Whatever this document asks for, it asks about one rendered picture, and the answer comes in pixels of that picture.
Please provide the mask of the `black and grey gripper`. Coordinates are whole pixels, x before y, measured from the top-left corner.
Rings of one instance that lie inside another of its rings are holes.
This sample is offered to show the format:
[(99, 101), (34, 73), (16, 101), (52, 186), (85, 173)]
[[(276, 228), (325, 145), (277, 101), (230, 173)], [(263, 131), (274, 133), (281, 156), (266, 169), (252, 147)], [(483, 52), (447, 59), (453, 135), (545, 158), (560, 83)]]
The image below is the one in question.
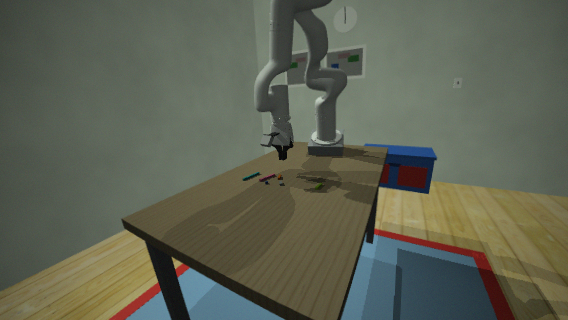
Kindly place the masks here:
[[(278, 151), (279, 160), (286, 160), (287, 159), (287, 151), (289, 148), (293, 147), (294, 138), (293, 138), (293, 131), (291, 123), (272, 123), (271, 124), (271, 133), (276, 132), (279, 135), (274, 136), (274, 140), (272, 142), (273, 147), (275, 147)], [(289, 146), (288, 146), (289, 145)], [(282, 150), (283, 146), (283, 150)]]

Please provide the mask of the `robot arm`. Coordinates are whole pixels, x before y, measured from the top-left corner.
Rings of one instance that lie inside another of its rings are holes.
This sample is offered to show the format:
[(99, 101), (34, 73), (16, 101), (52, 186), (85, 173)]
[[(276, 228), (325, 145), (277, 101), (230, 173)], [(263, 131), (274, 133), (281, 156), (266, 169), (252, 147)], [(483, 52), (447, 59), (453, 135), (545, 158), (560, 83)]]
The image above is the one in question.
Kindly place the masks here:
[(259, 73), (254, 88), (257, 111), (270, 112), (273, 123), (285, 123), (291, 119), (288, 85), (270, 83), (275, 76), (290, 69), (295, 19), (305, 34), (308, 48), (305, 84), (310, 89), (326, 92), (326, 96), (315, 101), (316, 131), (311, 136), (314, 143), (324, 146), (336, 144), (342, 138), (336, 130), (335, 102), (347, 85), (347, 75), (343, 70), (323, 68), (320, 64), (328, 52), (327, 30), (312, 9), (326, 6), (331, 1), (271, 0), (270, 60)]

